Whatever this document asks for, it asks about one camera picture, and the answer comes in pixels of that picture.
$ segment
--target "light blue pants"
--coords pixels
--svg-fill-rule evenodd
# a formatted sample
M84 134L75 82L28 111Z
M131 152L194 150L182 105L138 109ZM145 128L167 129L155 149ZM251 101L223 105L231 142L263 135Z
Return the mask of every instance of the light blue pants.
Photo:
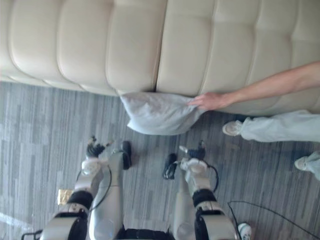
M298 110L272 117L247 117L240 130L246 140L258 142L310 141L320 143L320 114Z

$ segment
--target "white sneaker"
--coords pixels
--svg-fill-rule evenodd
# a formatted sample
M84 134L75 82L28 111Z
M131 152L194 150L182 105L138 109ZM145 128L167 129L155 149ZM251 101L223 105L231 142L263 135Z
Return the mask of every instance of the white sneaker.
M296 160L294 162L294 165L297 169L301 170L301 171L309 171L308 167L307 167L307 160L308 157L307 156L303 156L301 158L299 158L298 160Z
M237 136L240 135L240 130L242 127L242 122L240 121L231 121L223 125L222 132L229 136Z
M245 222L239 224L238 230L239 230L240 237L242 240L252 240L251 239L252 229L249 224L247 224Z

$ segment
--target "floor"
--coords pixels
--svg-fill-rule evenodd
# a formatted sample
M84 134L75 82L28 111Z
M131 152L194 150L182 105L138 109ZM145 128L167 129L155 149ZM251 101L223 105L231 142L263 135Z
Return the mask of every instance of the floor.
M59 188L72 188L94 134L114 147L129 140L133 166L124 173L124 225L166 230L178 187L161 177L164 159L179 145L204 140L206 160L217 167L218 202L249 201L270 208L320 237L320 182L294 167L319 143L258 143L226 136L221 126L244 116L207 112L178 136L148 136L126 127L117 97L22 84L0 84L0 239L20 239L41 229L57 211ZM210 174L214 182L214 173ZM315 240L281 217L246 203L232 203L239 222L256 240Z

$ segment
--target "pillowcase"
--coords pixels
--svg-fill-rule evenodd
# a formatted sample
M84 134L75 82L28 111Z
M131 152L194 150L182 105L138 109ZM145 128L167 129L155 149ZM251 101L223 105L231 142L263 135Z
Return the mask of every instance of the pillowcase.
M205 112L187 105L192 98L170 93L133 92L120 98L130 117L127 126L147 135L183 134Z

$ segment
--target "sofa cushion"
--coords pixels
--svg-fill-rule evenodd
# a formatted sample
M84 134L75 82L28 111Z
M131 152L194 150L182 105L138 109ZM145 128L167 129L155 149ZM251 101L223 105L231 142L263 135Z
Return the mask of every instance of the sofa cushion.
M165 0L2 0L3 80L115 95L156 86Z
M320 60L319 0L171 0L156 90L196 96L230 92ZM320 88L223 109L320 112Z

